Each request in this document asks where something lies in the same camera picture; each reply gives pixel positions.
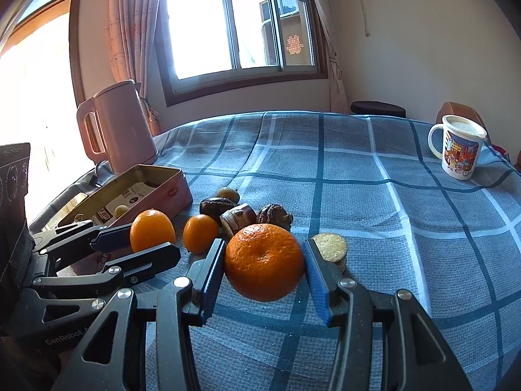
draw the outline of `chocolate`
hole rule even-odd
[[[255,211],[246,203],[226,210],[220,217],[226,235],[232,238],[237,232],[248,225],[257,223]]]
[[[227,198],[205,198],[199,204],[199,213],[201,213],[202,215],[208,215],[210,217],[213,217],[215,220],[217,220],[217,223],[220,225],[220,215],[222,215],[226,210],[230,210],[235,206],[236,204],[233,201],[228,200]]]

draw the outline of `black stool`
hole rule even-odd
[[[379,101],[354,101],[351,104],[354,114],[379,114],[380,116],[396,116],[405,118],[405,109],[394,104],[381,103]]]

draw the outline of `pink curtain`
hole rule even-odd
[[[159,0],[108,0],[108,55],[117,82],[142,82],[140,98],[153,136],[162,133],[159,114],[147,100],[147,64],[153,50]]]
[[[352,114],[345,96],[342,70],[338,66],[337,47],[334,42],[334,25],[331,17],[330,0],[315,0],[318,16],[324,30],[329,55],[329,101],[331,111]]]

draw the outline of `table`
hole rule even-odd
[[[380,116],[279,111],[205,119],[156,138],[163,166],[183,169],[194,203],[173,222],[181,237],[199,201],[237,188],[255,210],[282,204],[299,241],[336,232],[347,269],[366,288],[407,288],[441,329],[476,391],[491,390],[521,349],[521,177],[484,145],[471,181],[441,169],[431,125]],[[441,133],[434,137],[441,148]],[[44,224],[80,179],[40,216]],[[110,179],[105,167],[100,178]],[[163,287],[179,265],[137,286]],[[338,331],[314,312],[306,281],[257,303],[222,281],[213,317],[192,328],[201,389],[327,389]],[[374,326],[372,389],[380,389],[381,327]],[[148,328],[148,390],[155,389],[155,330]]]

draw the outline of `wall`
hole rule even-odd
[[[80,0],[79,47],[85,96],[115,80],[107,57],[108,0]],[[156,54],[148,67],[148,100],[171,129],[186,122],[222,114],[264,110],[329,111],[327,80],[297,80],[252,86],[198,98],[167,107]]]
[[[521,40],[494,0],[332,0],[349,103],[379,100],[428,122],[445,101],[475,108],[492,141],[521,150]]]

